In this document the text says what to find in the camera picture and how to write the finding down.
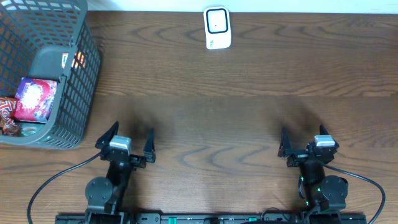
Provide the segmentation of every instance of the square black outline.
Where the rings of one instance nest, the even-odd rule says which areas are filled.
[[[212,31],[210,31],[208,13],[209,13],[210,11],[219,11],[219,10],[222,10],[222,11],[224,11],[224,13],[225,13],[226,30],[224,30],[224,31],[218,31],[218,32],[212,32]],[[223,9],[223,8],[219,8],[219,9],[209,9],[209,10],[207,10],[207,11],[206,11],[206,21],[207,21],[207,31],[208,31],[209,33],[211,33],[211,34],[221,34],[221,33],[225,33],[225,32],[227,32],[228,29],[229,29],[229,27],[228,27],[228,17],[227,17],[227,15],[226,15],[226,10]]]

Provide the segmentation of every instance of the gray basket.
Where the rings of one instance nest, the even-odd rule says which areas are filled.
[[[100,55],[85,22],[87,2],[0,1],[0,96],[14,97],[22,77],[59,82],[45,126],[27,137],[0,136],[0,142],[52,149],[77,147],[87,126],[100,69]],[[61,67],[63,53],[68,53],[65,68]]]

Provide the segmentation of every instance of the white device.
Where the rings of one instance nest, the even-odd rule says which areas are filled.
[[[209,7],[203,13],[207,49],[224,49],[231,45],[231,26],[227,8]]]

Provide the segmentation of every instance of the white wall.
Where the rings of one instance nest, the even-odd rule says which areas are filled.
[[[398,0],[88,0],[89,10],[203,12],[334,12],[398,14]]]

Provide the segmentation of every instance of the wooden table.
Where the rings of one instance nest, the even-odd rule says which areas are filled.
[[[261,212],[305,206],[299,169],[277,157],[280,131],[305,147],[324,124],[340,143],[331,165],[379,182],[387,202],[377,223],[397,223],[398,17],[231,13],[233,43],[209,51],[201,13],[90,12],[104,52],[81,147],[51,151],[1,146],[0,222],[26,223],[36,189],[98,152],[115,121],[142,153],[156,131],[156,164],[132,175],[127,209]],[[33,206],[36,223],[84,212],[99,159],[48,185]],[[337,174],[326,170],[326,174]],[[349,181],[346,211],[376,212],[381,195]]]

